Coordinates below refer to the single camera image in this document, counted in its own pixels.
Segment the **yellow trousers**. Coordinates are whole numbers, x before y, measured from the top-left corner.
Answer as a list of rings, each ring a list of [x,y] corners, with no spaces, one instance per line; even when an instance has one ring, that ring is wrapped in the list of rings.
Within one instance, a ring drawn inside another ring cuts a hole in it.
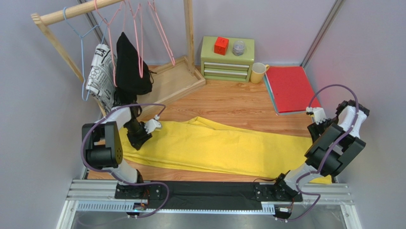
[[[119,134],[124,158],[135,163],[267,178],[298,168],[312,145],[309,137],[241,129],[202,117],[163,121],[140,149],[131,145],[126,128]]]

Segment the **black base cloth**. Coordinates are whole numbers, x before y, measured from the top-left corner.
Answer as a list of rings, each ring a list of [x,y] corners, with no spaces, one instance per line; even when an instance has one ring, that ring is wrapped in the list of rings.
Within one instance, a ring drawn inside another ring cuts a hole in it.
[[[155,181],[117,184],[115,199],[139,200],[149,208],[174,210],[260,210],[262,202],[300,203],[301,194],[273,183]]]

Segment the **wooden clothes rack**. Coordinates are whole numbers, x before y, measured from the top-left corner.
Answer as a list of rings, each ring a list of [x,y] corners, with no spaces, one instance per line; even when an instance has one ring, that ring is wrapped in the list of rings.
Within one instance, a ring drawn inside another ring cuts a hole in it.
[[[49,25],[91,13],[117,3],[118,1],[116,0],[91,0],[43,16],[37,13],[31,15],[36,26],[82,83],[85,82],[83,72],[79,70],[73,59],[49,28]],[[155,80],[153,90],[150,94],[142,95],[140,97],[141,102],[169,105],[205,86],[205,79],[196,69],[194,61],[193,2],[185,0],[183,6],[188,54],[175,59],[174,63],[168,62],[153,69],[156,73],[153,77]]]

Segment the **green mini drawer chest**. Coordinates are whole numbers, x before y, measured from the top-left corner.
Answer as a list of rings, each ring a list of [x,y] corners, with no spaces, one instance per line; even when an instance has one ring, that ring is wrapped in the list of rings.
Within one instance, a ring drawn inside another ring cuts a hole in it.
[[[214,52],[217,37],[204,36],[201,48],[201,75],[205,79],[247,83],[250,80],[255,57],[253,39],[229,38],[229,47],[225,55]],[[232,52],[236,41],[245,43],[244,52],[236,56]]]

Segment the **white patterned garment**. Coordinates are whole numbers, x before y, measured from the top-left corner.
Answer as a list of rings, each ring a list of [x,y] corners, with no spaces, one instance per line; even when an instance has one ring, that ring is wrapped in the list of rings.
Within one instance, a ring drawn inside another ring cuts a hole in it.
[[[113,66],[116,62],[109,46],[96,46],[85,89],[101,104],[105,113],[109,113],[114,104]]]

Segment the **yellow mug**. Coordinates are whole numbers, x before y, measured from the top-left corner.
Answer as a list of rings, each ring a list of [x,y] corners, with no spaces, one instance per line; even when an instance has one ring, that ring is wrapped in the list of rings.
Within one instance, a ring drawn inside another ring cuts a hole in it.
[[[260,83],[269,68],[270,68],[270,65],[268,65],[268,64],[263,64],[260,62],[254,63],[252,65],[250,81],[255,84]]]

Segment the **aluminium base frame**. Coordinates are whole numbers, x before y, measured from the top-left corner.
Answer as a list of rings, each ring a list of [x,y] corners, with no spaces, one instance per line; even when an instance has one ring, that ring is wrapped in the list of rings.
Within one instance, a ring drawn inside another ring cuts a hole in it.
[[[129,186],[114,180],[75,179],[72,181],[57,228],[69,229],[75,213],[122,212],[140,216],[157,211],[192,214],[252,214],[293,219],[309,216],[318,207],[338,206],[348,229],[361,223],[346,184],[308,184],[293,198],[275,197],[272,182],[155,181]]]

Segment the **red folder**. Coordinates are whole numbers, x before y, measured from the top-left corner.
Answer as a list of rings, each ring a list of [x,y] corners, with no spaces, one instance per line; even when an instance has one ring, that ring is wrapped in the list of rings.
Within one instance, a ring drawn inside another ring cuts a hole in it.
[[[278,115],[305,113],[315,94],[301,66],[270,67],[264,82]]]

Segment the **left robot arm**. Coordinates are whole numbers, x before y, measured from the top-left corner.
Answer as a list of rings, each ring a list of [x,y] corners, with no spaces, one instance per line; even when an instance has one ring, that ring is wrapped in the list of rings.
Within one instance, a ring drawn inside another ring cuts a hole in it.
[[[138,121],[139,107],[140,104],[116,106],[95,123],[82,126],[80,155],[88,169],[109,173],[121,185],[143,185],[140,172],[123,158],[124,149],[119,131],[125,127],[130,145],[140,150],[151,139],[152,133],[162,128],[162,124],[158,115],[147,122]]]

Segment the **black garment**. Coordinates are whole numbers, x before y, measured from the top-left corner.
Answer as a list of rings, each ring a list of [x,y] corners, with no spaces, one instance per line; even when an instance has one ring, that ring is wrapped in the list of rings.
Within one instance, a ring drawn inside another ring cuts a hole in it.
[[[152,72],[124,32],[118,38],[116,49],[115,101],[116,104],[132,104],[137,96],[152,92]]]

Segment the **red cube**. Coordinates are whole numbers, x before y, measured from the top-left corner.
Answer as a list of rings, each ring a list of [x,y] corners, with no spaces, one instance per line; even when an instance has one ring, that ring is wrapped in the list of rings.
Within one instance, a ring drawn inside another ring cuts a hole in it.
[[[224,37],[217,37],[214,43],[214,53],[219,55],[226,55],[229,46],[229,39]]]

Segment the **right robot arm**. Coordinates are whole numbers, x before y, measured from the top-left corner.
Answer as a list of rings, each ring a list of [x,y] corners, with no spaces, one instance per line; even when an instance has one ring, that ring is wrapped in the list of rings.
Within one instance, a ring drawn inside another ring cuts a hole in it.
[[[339,175],[366,146],[359,132],[369,113],[354,100],[340,103],[334,118],[327,118],[320,107],[308,108],[307,114],[314,120],[307,127],[313,143],[301,166],[276,179],[272,196],[278,201],[289,201],[316,178]]]

